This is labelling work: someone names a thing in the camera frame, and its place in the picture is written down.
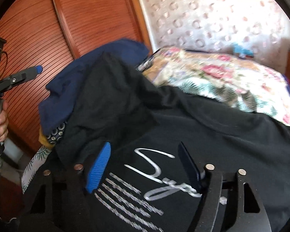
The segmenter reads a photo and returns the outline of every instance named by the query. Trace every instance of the hand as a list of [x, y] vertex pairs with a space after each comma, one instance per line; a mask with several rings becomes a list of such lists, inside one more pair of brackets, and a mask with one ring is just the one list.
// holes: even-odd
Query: hand
[[8, 103], [6, 101], [3, 102], [2, 112], [0, 113], [0, 142], [4, 141], [8, 136], [8, 113], [6, 110], [8, 109]]

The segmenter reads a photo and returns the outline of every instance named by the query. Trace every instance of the leaf pattern fabric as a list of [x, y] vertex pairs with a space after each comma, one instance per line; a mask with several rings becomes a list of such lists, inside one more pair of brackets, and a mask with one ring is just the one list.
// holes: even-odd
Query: leaf pattern fabric
[[51, 150], [45, 146], [41, 146], [37, 153], [33, 156], [22, 175], [22, 193], [25, 193], [30, 182], [36, 174], [36, 171], [43, 165], [50, 154]]
[[232, 55], [158, 50], [139, 70], [156, 86], [223, 102], [245, 112], [264, 113], [290, 126], [290, 94], [283, 75], [252, 60]]

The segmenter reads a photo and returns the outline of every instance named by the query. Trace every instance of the wooden wardrobe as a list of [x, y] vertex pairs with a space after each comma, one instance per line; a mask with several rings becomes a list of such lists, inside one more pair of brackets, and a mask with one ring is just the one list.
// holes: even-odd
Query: wooden wardrobe
[[[138, 0], [16, 0], [0, 20], [7, 43], [4, 77], [42, 65], [33, 81], [5, 93], [9, 131], [33, 155], [41, 146], [38, 104], [49, 92], [45, 85], [74, 59], [119, 38], [144, 42], [149, 36]], [[0, 63], [0, 75], [5, 66]]]

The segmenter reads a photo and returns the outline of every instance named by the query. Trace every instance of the silver bolt head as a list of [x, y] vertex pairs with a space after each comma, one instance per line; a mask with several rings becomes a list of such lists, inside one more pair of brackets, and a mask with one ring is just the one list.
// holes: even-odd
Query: silver bolt head
[[246, 171], [245, 171], [244, 169], [239, 169], [239, 170], [238, 170], [238, 173], [239, 173], [240, 175], [246, 175]]
[[81, 169], [83, 169], [83, 165], [82, 164], [76, 164], [74, 166], [74, 170], [81, 170]]
[[213, 164], [206, 164], [206, 169], [208, 170], [214, 170], [215, 169], [215, 166]]
[[46, 170], [43, 172], [43, 175], [44, 175], [44, 176], [48, 176], [48, 175], [50, 175], [50, 170], [46, 169]]

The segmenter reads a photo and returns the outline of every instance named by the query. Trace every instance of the wardrobe door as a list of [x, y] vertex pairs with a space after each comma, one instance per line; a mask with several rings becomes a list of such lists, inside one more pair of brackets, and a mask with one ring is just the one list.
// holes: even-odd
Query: wardrobe door
[[54, 0], [54, 5], [76, 57], [123, 37], [142, 40], [129, 0]]

